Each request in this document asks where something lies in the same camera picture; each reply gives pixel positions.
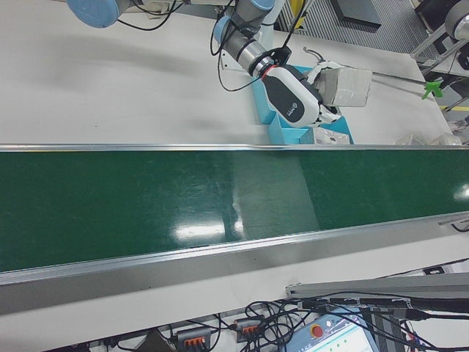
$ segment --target connector terminal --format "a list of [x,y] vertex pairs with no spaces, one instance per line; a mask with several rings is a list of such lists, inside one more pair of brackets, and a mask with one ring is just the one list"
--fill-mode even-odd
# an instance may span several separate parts
[[194,328],[176,333],[177,350],[179,352],[207,351],[210,349],[212,332],[209,328]]
[[234,321],[236,326],[236,342],[246,342],[252,334],[254,334],[259,327],[260,322],[264,319],[264,315],[258,318],[243,318]]

